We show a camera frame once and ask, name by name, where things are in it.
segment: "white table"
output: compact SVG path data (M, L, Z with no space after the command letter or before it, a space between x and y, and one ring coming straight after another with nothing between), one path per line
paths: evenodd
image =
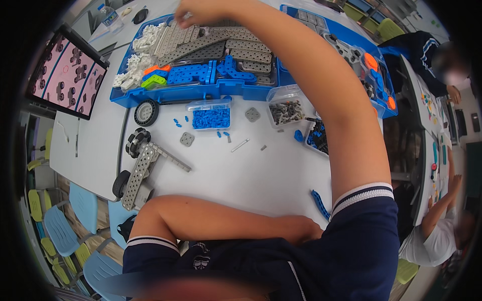
M437 160L435 160L435 155L433 152L433 143L440 143L441 142L441 137L445 137L446 142L450 142L450 139L447 139L447 137L450 137L450 134L447 133L445 134L445 131L448 131L448 129L443 128L443 122L444 118L441 116L441 110L440 110L440 104L437 103L435 96L430 93L430 91L427 88L426 83L423 81L423 79L415 73L413 70L412 66L408 62L408 60L402 56L402 64L404 65L405 69L407 70L409 80L411 81L413 92L414 92L414 97L417 103L418 107L418 112L420 116L420 121L422 124L422 127L425 129L422 132L422 143L424 143L424 153L423 153L423 158L419 158L419 160L423 160L424 162L424 169L423 169L423 174L422 174L422 179L421 179L421 187L420 187L420 197L418 198L417 203L415 206L417 206L417 211L416 215L414 218L414 225L420 225L422 223L422 219L428 212L428 203L430 197L432 199L435 199L436 196L436 191L438 191L439 195L444 195L447 193L447 187L448 187L448 168L447 165L444 166L443 161L442 161L442 153L440 149L437 149ZM432 104L432 112L433 115L429 118L428 110L427 110L427 105L425 102L422 100L422 93L424 94L429 94L430 98L433 100ZM431 176L431 166L433 163L436 163L440 170L440 174L437 178L436 181L433 181L430 176Z
M110 68L95 99L90 120L62 112L55 115L50 150L50 167L75 184L101 196L115 200L112 183L117 177L117 154L126 108L109 99L111 83L124 58L127 46L115 50L109 58ZM64 126L69 143L64 137ZM79 127L78 157L75 137Z
M276 3L269 4L279 8L279 1L272 2ZM366 36L346 15L315 3L314 7L311 7L311 4L304 1L299 7L332 18ZM151 20L172 13L177 2L139 0L125 7L134 5L134 13L147 5L147 19ZM133 13L129 14L129 20L133 16ZM114 42L122 44L131 41L140 25L134 26L132 23L124 22L126 28L118 35L106 34L93 40L91 45L101 49ZM112 53L109 58L110 69L99 90L91 120L80 121L79 156L75 157L78 124L76 117L58 112L52 138L50 166L79 186L109 200L115 200L112 184L117 176L118 149L125 144L124 141L120 143L120 138L126 112L122 106L110 102L110 83L126 50L127 46ZM255 123L250 123L244 117L244 112L250 107L256 107L262 115ZM293 137L295 129L300 129L305 134L308 122L288 126L284 133L278 133L268 121L265 102L244 101L240 96L233 96L232 110L232 127L228 131L232 143L228 144L226 137L219 139L215 132L196 133L190 128L184 122L184 115L191 119L192 114L186 113L184 105L161 107L158 120L148 128L152 140L189 164L193 170L186 173L161 158L148 179L154 184L155 195L188 194L271 216L303 214L325 228L327 221L319 213L310 191L318 191L326 209L331 210L329 161L303 147ZM124 139L138 128L133 114L134 109L130 112ZM176 127L173 118L178 119L183 127ZM66 128L70 138L68 144L65 142L62 127L57 124L58 121ZM185 131L196 136L189 148L179 143ZM251 140L236 152L230 152L246 138ZM263 145L267 148L260 151ZM120 170L131 170L135 160L124 151L121 159Z

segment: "black tire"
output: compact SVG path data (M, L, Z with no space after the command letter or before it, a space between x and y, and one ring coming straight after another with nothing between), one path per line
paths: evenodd
M131 176L131 173L128 170L123 170L116 178L114 181L114 184L112 185L112 193L118 197L122 198L124 196L124 192L122 192L122 189L124 188L124 185L127 184L127 181L129 181L129 177Z
M159 115L159 104L152 99L141 101L134 112L134 121L141 127L154 124Z

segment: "student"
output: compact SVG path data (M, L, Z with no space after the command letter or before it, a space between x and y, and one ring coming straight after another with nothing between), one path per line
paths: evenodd
M460 103L460 91L453 85L440 82L432 70L432 58L439 45L440 43L428 32L417 31L394 37L378 46L387 63L395 93L400 92L403 85L402 77L396 71L401 71L399 56L402 54L435 97L449 94L454 103ZM458 53L455 53L452 59L461 61Z
M187 12L192 16L184 20ZM255 0L182 0L175 18L182 28L239 22L283 61L323 119L333 211L323 232L304 216L268 217L189 196L155 197L134 222L121 276L143 272L168 284L130 297L387 300L400 246L397 206L380 127L350 66L314 31ZM180 256L177 239L196 244ZM213 274L218 278L208 277ZM227 275L274 287L260 295Z
M452 150L448 148L449 158L449 187L448 192L429 210L422 223L413 228L408 235L407 226L413 225L413 219L404 215L404 206L410 202L400 193L402 187L394 191L395 201L399 204L399 237L401 246L399 258L422 266L437 266L444 263L457 249L463 249L470 241L475 231L474 216L464 211L457 223L456 195L462 182L461 175L455 175Z

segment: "black bag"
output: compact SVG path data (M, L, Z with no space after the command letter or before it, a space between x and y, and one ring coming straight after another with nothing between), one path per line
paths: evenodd
M124 238L125 242L129 240L129 235L131 235L132 226L134 225L134 218L137 215L133 215L130 218L126 219L125 222L117 225L117 232Z

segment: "water bottle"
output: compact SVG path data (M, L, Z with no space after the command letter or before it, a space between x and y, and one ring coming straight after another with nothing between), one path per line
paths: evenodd
M101 4L99 7L97 7L97 10L104 15L104 20L102 23L104 23L104 25L113 34L118 33L124 28L124 23L112 7Z

